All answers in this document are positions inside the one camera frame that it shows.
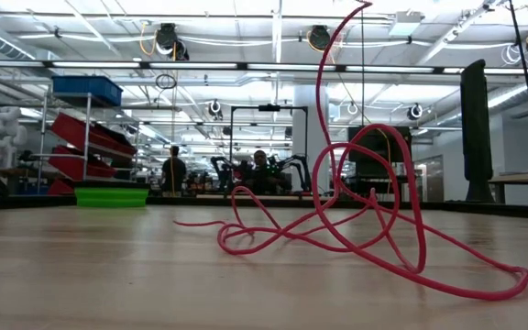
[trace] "white column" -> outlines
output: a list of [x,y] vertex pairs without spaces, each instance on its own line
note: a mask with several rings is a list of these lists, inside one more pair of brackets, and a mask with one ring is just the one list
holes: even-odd
[[[324,86],[321,87],[321,105],[324,115],[325,124],[328,118],[329,98],[327,97],[327,90]],[[327,146],[325,136],[319,123],[317,116],[317,105],[315,101],[315,86],[314,85],[297,85],[294,86],[294,97],[292,98],[293,106],[308,106],[309,120],[305,120],[305,114],[301,110],[294,110],[292,112],[292,154],[305,153],[305,128],[308,126],[308,143],[307,155],[309,156],[308,166],[309,172],[313,178],[313,166],[319,157],[321,151]],[[319,192],[329,190],[329,157],[325,157],[322,164],[318,180]],[[301,182],[298,178],[296,170],[292,171],[292,189],[294,191],[301,190]]]

